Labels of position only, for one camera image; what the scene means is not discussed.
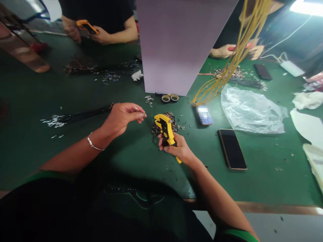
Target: hand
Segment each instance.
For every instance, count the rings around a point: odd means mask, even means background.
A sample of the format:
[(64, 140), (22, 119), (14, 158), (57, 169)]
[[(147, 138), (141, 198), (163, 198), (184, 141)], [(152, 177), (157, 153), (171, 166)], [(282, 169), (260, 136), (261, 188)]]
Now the hand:
[(225, 58), (227, 58), (229, 56), (234, 55), (235, 54), (235, 51), (228, 50), (229, 47), (235, 48), (236, 45), (227, 44), (227, 45), (222, 46), (221, 48), (212, 49), (211, 52), (210, 52), (210, 56), (213, 57), (213, 58), (222, 58), (222, 59), (225, 59)]
[(99, 26), (93, 26), (99, 33), (98, 34), (89, 34), (91, 39), (101, 45), (112, 44), (112, 35), (106, 32), (103, 28)]
[(251, 57), (251, 60), (257, 60), (261, 53), (263, 52), (263, 49), (265, 48), (264, 45), (257, 45), (253, 47), (251, 50), (249, 50), (249, 55)]
[(159, 150), (164, 150), (167, 153), (170, 153), (174, 156), (177, 156), (184, 164), (188, 166), (192, 166), (195, 163), (199, 162), (199, 159), (193, 154), (193, 152), (188, 147), (185, 138), (177, 133), (174, 133), (174, 140), (177, 143), (177, 147), (175, 146), (165, 146), (163, 147), (163, 135), (158, 135), (159, 138)]
[(137, 120), (141, 124), (146, 117), (145, 111), (137, 104), (117, 103), (113, 105), (111, 113), (102, 125), (101, 130), (112, 141), (125, 132), (129, 122)]
[(76, 21), (66, 18), (62, 15), (63, 28), (68, 37), (76, 43), (81, 43), (80, 30), (76, 25)]

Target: floor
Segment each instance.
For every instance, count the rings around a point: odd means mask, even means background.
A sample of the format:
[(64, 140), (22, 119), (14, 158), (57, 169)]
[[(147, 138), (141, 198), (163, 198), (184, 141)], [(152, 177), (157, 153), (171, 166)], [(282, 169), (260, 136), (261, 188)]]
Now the floor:
[[(194, 211), (214, 238), (215, 224), (207, 211)], [(261, 242), (321, 242), (323, 216), (245, 213)]]

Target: tape roll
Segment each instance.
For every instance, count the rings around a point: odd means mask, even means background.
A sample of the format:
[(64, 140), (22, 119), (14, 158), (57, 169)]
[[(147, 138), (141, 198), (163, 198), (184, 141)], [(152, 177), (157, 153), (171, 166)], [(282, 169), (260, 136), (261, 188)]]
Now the tape roll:
[(176, 94), (171, 95), (171, 100), (173, 103), (176, 103), (179, 100), (179, 96)]
[(171, 98), (168, 96), (168, 95), (163, 95), (162, 96), (162, 102), (163, 103), (169, 103), (170, 102), (170, 100), (171, 100)]

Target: yellow tool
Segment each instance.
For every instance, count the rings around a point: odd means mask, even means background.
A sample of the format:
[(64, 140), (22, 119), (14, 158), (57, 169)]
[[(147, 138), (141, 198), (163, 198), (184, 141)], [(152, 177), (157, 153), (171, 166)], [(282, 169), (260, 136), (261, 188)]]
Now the yellow tool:
[[(161, 129), (163, 135), (163, 146), (177, 146), (174, 140), (174, 134), (172, 131), (172, 120), (164, 114), (157, 114), (155, 117), (156, 125)], [(182, 161), (176, 156), (177, 162), (180, 164)]]
[(99, 32), (86, 20), (78, 20), (76, 24), (79, 29), (85, 29), (89, 32), (89, 34), (98, 34)]

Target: white power bank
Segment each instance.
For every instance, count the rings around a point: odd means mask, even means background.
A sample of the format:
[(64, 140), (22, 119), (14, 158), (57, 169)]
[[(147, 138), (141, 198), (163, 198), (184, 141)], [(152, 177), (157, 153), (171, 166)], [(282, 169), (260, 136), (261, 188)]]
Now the white power bank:
[(289, 60), (284, 61), (280, 64), (280, 66), (295, 77), (305, 74), (305, 72), (301, 68), (299, 68), (297, 65), (295, 65)]

